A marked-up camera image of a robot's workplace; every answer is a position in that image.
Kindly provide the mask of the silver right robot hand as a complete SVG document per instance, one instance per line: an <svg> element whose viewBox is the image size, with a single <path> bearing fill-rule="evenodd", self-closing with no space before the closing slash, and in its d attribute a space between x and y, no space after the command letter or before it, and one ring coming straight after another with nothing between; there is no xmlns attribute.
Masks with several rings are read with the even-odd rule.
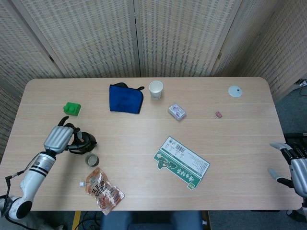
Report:
<svg viewBox="0 0 307 230"><path fill-rule="evenodd" d="M270 145L282 153L289 166L291 179L280 177L274 169L268 168L271 177L293 188L300 197L307 198L307 148L299 143L271 142Z"/></svg>

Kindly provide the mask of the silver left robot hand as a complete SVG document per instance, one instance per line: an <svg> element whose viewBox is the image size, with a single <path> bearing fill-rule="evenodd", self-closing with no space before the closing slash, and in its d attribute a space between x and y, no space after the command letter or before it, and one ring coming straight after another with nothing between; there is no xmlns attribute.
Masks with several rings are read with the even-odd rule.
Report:
<svg viewBox="0 0 307 230"><path fill-rule="evenodd" d="M55 154L64 151L79 155L87 153L88 143L82 138L80 128L75 127L72 123L65 124L68 119L69 116L63 117L58 125L51 130L44 142L45 150L53 151Z"/></svg>

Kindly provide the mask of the black teapot with handle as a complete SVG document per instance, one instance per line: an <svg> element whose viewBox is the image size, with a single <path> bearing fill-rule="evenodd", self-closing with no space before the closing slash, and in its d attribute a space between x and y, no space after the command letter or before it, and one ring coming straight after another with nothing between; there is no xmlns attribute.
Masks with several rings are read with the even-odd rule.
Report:
<svg viewBox="0 0 307 230"><path fill-rule="evenodd" d="M68 151L73 154L84 155L91 152L97 145L92 134L82 132L80 128L73 128L73 142L68 145Z"/></svg>

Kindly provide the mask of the black ceramic cup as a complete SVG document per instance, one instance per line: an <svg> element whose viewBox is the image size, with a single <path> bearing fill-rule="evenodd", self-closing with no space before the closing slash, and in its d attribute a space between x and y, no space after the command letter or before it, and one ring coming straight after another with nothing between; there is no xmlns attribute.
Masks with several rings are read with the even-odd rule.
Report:
<svg viewBox="0 0 307 230"><path fill-rule="evenodd" d="M90 167L95 167L99 164L99 158L95 154L88 154L85 158L85 163Z"/></svg>

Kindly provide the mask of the green white package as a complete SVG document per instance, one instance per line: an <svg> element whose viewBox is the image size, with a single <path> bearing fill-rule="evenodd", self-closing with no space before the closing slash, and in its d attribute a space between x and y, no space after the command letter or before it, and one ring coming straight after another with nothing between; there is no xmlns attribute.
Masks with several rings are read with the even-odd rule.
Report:
<svg viewBox="0 0 307 230"><path fill-rule="evenodd" d="M202 181L210 163L169 136L154 156L159 170L166 168L194 190Z"/></svg>

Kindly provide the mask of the green toy building block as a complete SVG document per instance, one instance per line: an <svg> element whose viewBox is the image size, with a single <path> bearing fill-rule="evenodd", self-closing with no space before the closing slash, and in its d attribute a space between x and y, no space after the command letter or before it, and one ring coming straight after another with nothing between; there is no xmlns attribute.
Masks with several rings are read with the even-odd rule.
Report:
<svg viewBox="0 0 307 230"><path fill-rule="evenodd" d="M66 115L70 115L70 116L78 116L80 110L81 110L81 105L78 104L78 103L67 102L67 103L63 106L63 112L64 112Z"/></svg>

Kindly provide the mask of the brown peanut butter pouch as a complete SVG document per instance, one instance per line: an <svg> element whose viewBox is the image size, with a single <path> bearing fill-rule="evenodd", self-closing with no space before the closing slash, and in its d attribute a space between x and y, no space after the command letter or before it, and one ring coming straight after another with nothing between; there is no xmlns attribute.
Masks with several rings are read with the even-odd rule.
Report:
<svg viewBox="0 0 307 230"><path fill-rule="evenodd" d="M95 198L104 215L108 215L125 197L117 186L110 183L107 175L99 167L87 176L85 182L79 182L79 186L85 187L86 193Z"/></svg>

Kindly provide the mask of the blue folded cloth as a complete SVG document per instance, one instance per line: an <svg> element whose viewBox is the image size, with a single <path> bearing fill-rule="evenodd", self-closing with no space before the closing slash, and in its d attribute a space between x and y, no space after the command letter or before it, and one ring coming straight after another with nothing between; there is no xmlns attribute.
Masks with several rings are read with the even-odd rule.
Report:
<svg viewBox="0 0 307 230"><path fill-rule="evenodd" d="M111 112L123 112L139 114L143 103L142 90L144 86L137 89L130 88L124 82L110 84L109 86L109 109Z"/></svg>

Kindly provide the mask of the white round table grommet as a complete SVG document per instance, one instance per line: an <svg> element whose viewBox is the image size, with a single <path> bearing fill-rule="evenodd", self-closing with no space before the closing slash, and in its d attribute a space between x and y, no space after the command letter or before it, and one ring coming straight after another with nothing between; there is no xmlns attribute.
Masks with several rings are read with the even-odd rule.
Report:
<svg viewBox="0 0 307 230"><path fill-rule="evenodd" d="M242 89L238 86L230 86L228 88L228 93L230 96L234 97L234 98L239 98L242 96Z"/></svg>

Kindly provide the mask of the white paper cup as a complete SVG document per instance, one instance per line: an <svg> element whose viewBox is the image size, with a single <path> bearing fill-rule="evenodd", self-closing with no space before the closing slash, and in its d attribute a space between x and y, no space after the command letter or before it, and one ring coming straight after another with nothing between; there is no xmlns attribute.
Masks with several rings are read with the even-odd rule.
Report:
<svg viewBox="0 0 307 230"><path fill-rule="evenodd" d="M154 80L149 84L149 91L153 99L160 99L164 85L161 81Z"/></svg>

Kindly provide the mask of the woven folding screen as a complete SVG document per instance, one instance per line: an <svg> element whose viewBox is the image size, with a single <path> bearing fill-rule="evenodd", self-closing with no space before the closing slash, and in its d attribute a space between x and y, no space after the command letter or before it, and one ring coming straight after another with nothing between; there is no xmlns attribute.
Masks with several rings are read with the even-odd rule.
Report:
<svg viewBox="0 0 307 230"><path fill-rule="evenodd" d="M307 0L0 0L0 162L28 82L307 78Z"/></svg>

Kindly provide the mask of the clear box of purple clips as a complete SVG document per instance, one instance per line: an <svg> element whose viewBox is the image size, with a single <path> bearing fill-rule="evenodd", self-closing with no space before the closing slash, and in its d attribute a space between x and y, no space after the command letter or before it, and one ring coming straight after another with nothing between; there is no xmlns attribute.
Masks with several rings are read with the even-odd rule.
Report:
<svg viewBox="0 0 307 230"><path fill-rule="evenodd" d="M173 103L169 106L168 112L177 120L181 121L183 118L186 117L185 110L179 106L177 103Z"/></svg>

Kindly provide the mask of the blue seat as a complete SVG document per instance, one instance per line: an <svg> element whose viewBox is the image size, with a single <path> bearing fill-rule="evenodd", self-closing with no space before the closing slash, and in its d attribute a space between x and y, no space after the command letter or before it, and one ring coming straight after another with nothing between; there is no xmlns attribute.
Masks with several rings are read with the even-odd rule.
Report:
<svg viewBox="0 0 307 230"><path fill-rule="evenodd" d="M112 211L100 230L203 230L201 211Z"/></svg>

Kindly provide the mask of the black metal frame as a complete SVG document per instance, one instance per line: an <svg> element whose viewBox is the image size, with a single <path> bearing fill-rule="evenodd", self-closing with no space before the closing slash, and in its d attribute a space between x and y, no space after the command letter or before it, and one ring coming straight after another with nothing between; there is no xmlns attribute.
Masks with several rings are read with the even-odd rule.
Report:
<svg viewBox="0 0 307 230"><path fill-rule="evenodd" d="M289 143L300 143L302 145L307 145L307 132L305 133L285 133L284 138L286 142Z"/></svg>

